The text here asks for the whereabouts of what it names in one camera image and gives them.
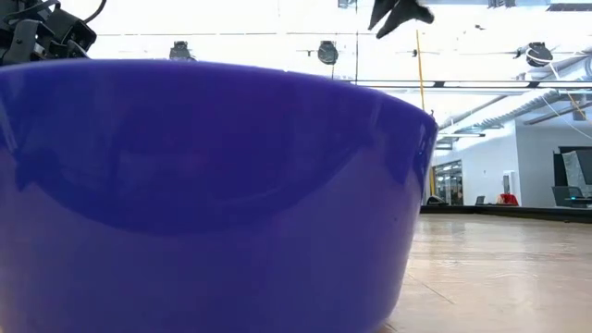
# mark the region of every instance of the cable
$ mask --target cable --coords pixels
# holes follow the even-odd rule
[[[18,19],[18,20],[27,19],[31,15],[37,14],[40,11],[45,10],[45,9],[47,9],[50,6],[53,6],[53,5],[55,5],[56,8],[60,8],[60,6],[61,6],[58,0],[47,0],[45,2],[42,2],[42,3],[37,4],[35,6],[30,6],[27,9],[20,10],[20,11],[15,12],[15,13],[6,14],[2,18],[2,20],[4,21],[4,23],[6,23],[6,24],[9,25],[11,20],[14,20],[14,19]]]
[[[92,13],[92,15],[90,15],[87,19],[84,20],[84,23],[88,24],[93,19],[96,19],[96,17],[98,17],[99,14],[101,14],[103,9],[105,8],[106,3],[107,3],[107,0],[101,0],[101,5],[99,5],[99,7],[96,9],[96,11],[94,13]]]
[[[531,55],[529,55],[528,51],[530,51],[530,48],[528,50],[526,50],[525,54],[528,57],[531,57],[533,59],[535,59],[536,61],[541,61],[541,62],[546,62],[549,64],[549,67],[551,68],[551,71],[553,72],[553,74],[555,75],[555,78],[557,80],[561,80],[561,77],[559,75],[559,72],[557,71],[557,69],[555,68],[555,66],[553,66],[553,61],[552,60],[543,60],[543,59],[537,59]],[[580,105],[578,105],[578,103],[574,100],[574,98],[572,97],[572,95],[570,93],[567,93],[567,97],[569,97],[570,101],[572,101],[573,106],[575,107],[575,109],[582,115],[582,117],[588,122],[590,123],[590,125],[592,125],[592,120],[590,120],[587,116],[586,113],[582,110],[582,108],[580,108]]]
[[[422,50],[419,45],[419,29],[415,30],[417,41],[417,67],[419,69],[419,93],[422,96],[422,110],[426,111],[426,94],[424,92],[424,71],[422,70]]]
[[[585,137],[587,137],[588,139],[592,140],[592,136],[589,136],[587,134],[585,134],[584,132],[582,132],[580,129],[578,129],[576,126],[572,125],[569,121],[565,120],[559,112],[557,112],[557,110],[555,110],[555,108],[553,106],[551,106],[551,104],[549,104],[549,102],[547,102],[547,99],[545,99],[543,97],[543,101],[545,102],[545,104],[549,107],[549,109],[551,109],[551,111],[553,111],[558,118],[560,118],[563,122],[565,122],[569,127],[571,127],[572,129],[574,129],[575,131],[577,131],[578,133],[584,135]]]
[[[526,54],[526,56],[528,56],[529,58],[531,58],[531,59],[533,59],[533,60],[536,60],[536,61],[538,61],[538,62],[542,62],[542,63],[548,63],[548,64],[551,64],[551,63],[553,63],[554,61],[559,61],[559,60],[547,60],[547,59],[540,59],[540,58],[537,58],[537,57],[535,57],[535,56],[532,56],[532,55],[530,55],[530,54],[529,54],[529,52],[530,52],[531,50],[532,50],[532,48],[528,48],[528,49],[526,50],[526,52],[524,52],[524,53],[525,53],[525,54]],[[568,56],[568,57],[566,57],[566,58],[564,58],[564,59],[562,59],[562,60],[567,60],[567,59],[571,59],[571,58],[575,58],[575,57],[584,57],[584,56],[590,56],[590,55],[588,55],[588,54],[581,54],[581,55],[577,55],[577,53],[580,53],[580,51],[575,51],[575,52],[573,52],[573,53],[572,53],[572,55],[570,55],[570,56]]]
[[[335,42],[333,42],[333,46],[335,46],[335,48],[337,49],[337,34],[335,34]],[[337,63],[333,64],[331,66],[331,79],[334,80],[335,79],[335,65]]]

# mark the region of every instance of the ductwork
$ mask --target ductwork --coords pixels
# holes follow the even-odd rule
[[[590,106],[592,106],[592,102],[583,101],[582,103],[580,103],[578,105],[578,107],[574,107],[573,105],[569,105],[568,107],[566,107],[560,111],[550,112],[550,113],[547,113],[546,115],[527,120],[524,122],[524,124],[525,125],[536,125],[536,124],[542,123],[543,121],[547,121],[547,120],[550,120],[550,119],[553,119],[556,117],[561,117],[561,116],[568,115],[568,114],[573,114],[574,120],[575,120],[577,115],[580,115],[579,113],[576,112],[578,108],[580,110],[583,110],[583,109],[590,107]]]
[[[561,80],[592,81],[592,56],[560,72]],[[560,101],[563,96],[555,89],[537,89],[520,96],[506,97],[483,108],[478,113],[465,117],[448,126],[447,133],[463,132],[473,128],[488,128],[499,125],[530,111]]]
[[[447,129],[448,127],[453,126],[454,124],[458,124],[462,120],[467,119],[468,117],[485,109],[488,106],[494,105],[495,103],[501,101],[502,99],[504,99],[506,97],[508,97],[508,96],[503,95],[503,96],[498,96],[498,97],[492,98],[487,103],[482,104],[478,107],[474,107],[474,108],[470,109],[469,111],[462,112],[461,114],[458,114],[456,116],[448,117],[446,120],[444,120],[444,122],[442,124],[438,124],[440,126],[440,131]]]
[[[359,1],[358,3],[365,4],[368,1]],[[590,4],[590,0],[507,0],[502,6],[511,7],[511,6],[518,6],[518,7],[531,7],[531,6],[549,6],[555,4]],[[473,5],[473,6],[501,6],[500,2],[495,2],[492,4],[490,0],[424,0],[422,1],[423,5],[432,6],[432,5]]]

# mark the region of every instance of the yellow pole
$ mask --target yellow pole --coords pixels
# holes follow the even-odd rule
[[[436,195],[436,172],[433,166],[429,168],[429,192],[430,195]]]
[[[419,68],[419,93],[422,96],[422,109],[426,111],[426,97],[424,95],[424,71],[422,70],[422,50],[419,45],[419,29],[415,30],[415,40],[417,41],[417,67]]]

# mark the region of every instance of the desk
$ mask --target desk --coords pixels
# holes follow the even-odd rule
[[[588,208],[588,205],[592,204],[592,198],[566,198],[565,200],[575,208]]]
[[[515,203],[481,203],[476,205],[488,205],[488,206],[502,206],[502,207],[517,207]]]

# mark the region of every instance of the blue bowl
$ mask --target blue bowl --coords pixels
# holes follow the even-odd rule
[[[0,70],[6,333],[369,333],[401,289],[437,125],[261,68]]]

